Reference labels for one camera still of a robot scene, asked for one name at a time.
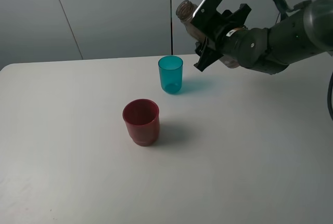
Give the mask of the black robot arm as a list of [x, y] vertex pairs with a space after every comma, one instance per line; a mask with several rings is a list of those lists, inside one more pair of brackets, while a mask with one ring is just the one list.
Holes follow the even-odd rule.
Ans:
[[245, 27], [251, 8], [196, 13], [192, 25], [206, 37], [197, 45], [195, 67], [204, 71], [224, 56], [246, 69], [270, 75], [290, 64], [332, 51], [332, 0], [315, 0], [271, 28]]

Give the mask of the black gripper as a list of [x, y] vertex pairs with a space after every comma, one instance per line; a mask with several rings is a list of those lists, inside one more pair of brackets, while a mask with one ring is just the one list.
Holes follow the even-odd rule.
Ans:
[[194, 64], [194, 67], [203, 72], [207, 67], [223, 57], [222, 47], [227, 39], [227, 34], [233, 29], [243, 28], [251, 11], [252, 9], [249, 5], [240, 4], [239, 9], [235, 12], [230, 10], [226, 10], [223, 13], [217, 12], [202, 32], [206, 38], [204, 43], [198, 44], [195, 49], [199, 60]]

